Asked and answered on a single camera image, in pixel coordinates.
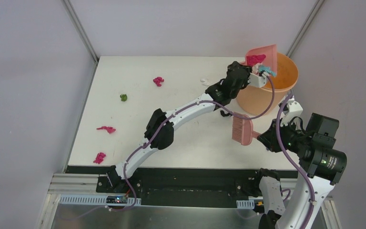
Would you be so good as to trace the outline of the black paper scrap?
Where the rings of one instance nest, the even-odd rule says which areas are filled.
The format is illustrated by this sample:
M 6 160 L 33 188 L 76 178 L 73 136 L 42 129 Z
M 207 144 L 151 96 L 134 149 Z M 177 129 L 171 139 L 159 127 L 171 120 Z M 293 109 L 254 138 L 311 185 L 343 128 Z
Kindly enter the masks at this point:
M 220 110 L 220 115 L 222 117 L 231 117 L 232 116 L 232 113 L 231 112 L 228 112 L 228 111 L 225 111 L 225 110 Z

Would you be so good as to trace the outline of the pink dustpan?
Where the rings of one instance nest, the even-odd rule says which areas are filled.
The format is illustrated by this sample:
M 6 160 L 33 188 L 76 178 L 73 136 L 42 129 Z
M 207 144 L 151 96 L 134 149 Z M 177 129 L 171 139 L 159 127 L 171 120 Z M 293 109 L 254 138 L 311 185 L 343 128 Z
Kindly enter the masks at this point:
M 272 44 L 249 50 L 245 55 L 245 65 L 257 65 L 260 71 L 266 71 L 276 77 L 277 45 Z

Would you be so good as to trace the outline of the pink hand brush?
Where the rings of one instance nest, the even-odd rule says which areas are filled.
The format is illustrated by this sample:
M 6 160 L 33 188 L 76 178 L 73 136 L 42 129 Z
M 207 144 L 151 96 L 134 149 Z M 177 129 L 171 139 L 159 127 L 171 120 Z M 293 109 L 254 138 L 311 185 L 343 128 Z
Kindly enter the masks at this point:
M 249 116 L 240 113 L 233 114 L 232 139 L 243 146 L 248 146 L 260 133 L 254 130 L 252 120 Z

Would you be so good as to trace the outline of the cyan paper scrap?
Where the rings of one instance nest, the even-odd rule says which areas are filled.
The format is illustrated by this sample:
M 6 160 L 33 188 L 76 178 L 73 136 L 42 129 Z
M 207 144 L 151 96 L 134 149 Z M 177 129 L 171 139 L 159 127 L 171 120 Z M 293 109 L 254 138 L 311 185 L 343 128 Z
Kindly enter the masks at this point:
M 276 77 L 276 76 L 277 76 L 276 72 L 274 72 L 270 67 L 265 66 L 265 65 L 260 65 L 260 66 L 258 67 L 258 70 L 259 70 L 260 72 L 265 72 L 265 73 L 267 73 L 269 76 L 272 76 L 272 77 Z

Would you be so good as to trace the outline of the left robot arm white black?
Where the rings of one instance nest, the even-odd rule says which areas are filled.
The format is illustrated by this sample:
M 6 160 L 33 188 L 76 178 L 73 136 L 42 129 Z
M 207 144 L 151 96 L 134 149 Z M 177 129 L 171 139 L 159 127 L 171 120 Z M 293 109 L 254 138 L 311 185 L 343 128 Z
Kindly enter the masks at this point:
M 169 147 L 174 141 L 174 132 L 183 124 L 219 108 L 224 108 L 239 91 L 255 83 L 258 75 L 250 66 L 234 61 L 227 67 L 226 77 L 210 85 L 203 94 L 188 104 L 171 111 L 157 109 L 153 112 L 144 132 L 140 146 L 124 161 L 111 166 L 106 173 L 108 187 L 115 193 L 125 190 L 128 179 L 153 153 Z

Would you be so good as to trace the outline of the orange plastic bucket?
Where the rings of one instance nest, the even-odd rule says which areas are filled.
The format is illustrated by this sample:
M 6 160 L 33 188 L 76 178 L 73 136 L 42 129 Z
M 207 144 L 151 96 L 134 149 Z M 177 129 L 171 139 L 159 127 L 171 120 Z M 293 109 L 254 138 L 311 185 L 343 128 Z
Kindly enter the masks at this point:
M 266 111 L 268 114 L 284 99 L 298 81 L 299 71 L 294 61 L 288 56 L 277 54 L 277 74 L 271 83 L 267 81 L 264 87 L 247 86 L 241 90 L 236 98 L 239 106 L 254 116 Z

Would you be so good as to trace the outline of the white paper scrap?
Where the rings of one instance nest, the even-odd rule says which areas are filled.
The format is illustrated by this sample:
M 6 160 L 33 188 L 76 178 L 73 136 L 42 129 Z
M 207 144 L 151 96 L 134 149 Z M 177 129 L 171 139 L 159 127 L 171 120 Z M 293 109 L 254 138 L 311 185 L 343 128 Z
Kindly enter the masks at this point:
M 210 85 L 210 81 L 207 78 L 200 79 L 200 82 L 204 86 L 209 86 Z
M 257 63 L 252 67 L 252 73 L 258 75 L 259 74 L 259 67 L 261 66 L 261 63 Z

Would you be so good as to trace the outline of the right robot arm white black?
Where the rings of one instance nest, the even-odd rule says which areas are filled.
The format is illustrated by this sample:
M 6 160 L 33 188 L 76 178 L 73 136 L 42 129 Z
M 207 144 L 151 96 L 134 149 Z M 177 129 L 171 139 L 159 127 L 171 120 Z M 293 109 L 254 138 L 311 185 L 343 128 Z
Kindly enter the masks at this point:
M 309 229 L 327 195 L 339 183 L 347 165 L 344 152 L 334 149 L 339 121 L 313 113 L 306 129 L 290 122 L 281 125 L 273 119 L 267 131 L 258 136 L 271 152 L 295 153 L 299 161 L 290 163 L 298 172 L 297 183 L 285 210 L 265 207 L 263 223 L 269 229 Z

